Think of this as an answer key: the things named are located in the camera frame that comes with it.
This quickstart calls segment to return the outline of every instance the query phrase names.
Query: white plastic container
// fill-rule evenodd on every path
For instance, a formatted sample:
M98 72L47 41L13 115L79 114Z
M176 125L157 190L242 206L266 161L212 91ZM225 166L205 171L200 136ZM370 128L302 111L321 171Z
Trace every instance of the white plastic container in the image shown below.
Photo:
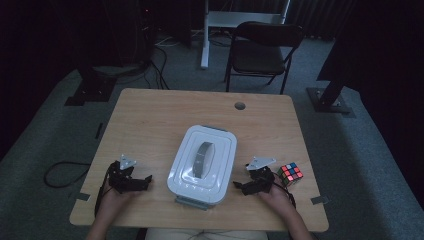
M227 192L237 139L223 129L195 125L187 130L168 176L178 203L207 210Z

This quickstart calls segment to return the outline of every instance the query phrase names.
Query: tripod base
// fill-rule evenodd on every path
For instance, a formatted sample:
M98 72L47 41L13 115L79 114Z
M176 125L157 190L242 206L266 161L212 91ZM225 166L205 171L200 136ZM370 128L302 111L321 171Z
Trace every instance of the tripod base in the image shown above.
M341 113L343 117L356 117L352 108L346 106L342 96L339 95L332 105L327 106L323 105L320 101L325 88L306 88L306 91L308 92L309 98L311 99L316 112Z
M84 80L79 85L74 96L66 100L65 106L83 106L85 102L108 102L115 87L116 79L102 79L102 84L96 89L87 91Z

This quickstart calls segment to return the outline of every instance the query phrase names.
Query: black backdrop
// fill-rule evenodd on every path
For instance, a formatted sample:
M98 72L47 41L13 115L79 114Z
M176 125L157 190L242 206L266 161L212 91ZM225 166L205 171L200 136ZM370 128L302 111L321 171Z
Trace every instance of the black backdrop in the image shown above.
M421 206L423 46L422 1L358 0L318 76L360 93Z

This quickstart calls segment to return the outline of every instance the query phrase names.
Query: chair backrest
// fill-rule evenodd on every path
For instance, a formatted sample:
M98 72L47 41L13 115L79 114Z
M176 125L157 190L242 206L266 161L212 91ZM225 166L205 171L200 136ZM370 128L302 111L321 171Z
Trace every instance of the chair backrest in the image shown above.
M303 40L303 30L294 24L243 22L237 26L233 41L242 37L265 46L298 48Z

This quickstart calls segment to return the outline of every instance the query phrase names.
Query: person's arm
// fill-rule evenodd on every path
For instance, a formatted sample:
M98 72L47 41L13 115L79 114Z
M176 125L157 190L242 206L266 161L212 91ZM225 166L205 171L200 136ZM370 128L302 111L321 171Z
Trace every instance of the person's arm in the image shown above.
M312 240L305 222L282 189L273 185L269 193L259 192L258 195L283 219L294 240Z
M104 189L107 192L104 193L96 219L91 225L86 240L105 240L107 231L115 218L134 196L140 194L140 192L120 194L114 188L110 189L108 181L106 181Z

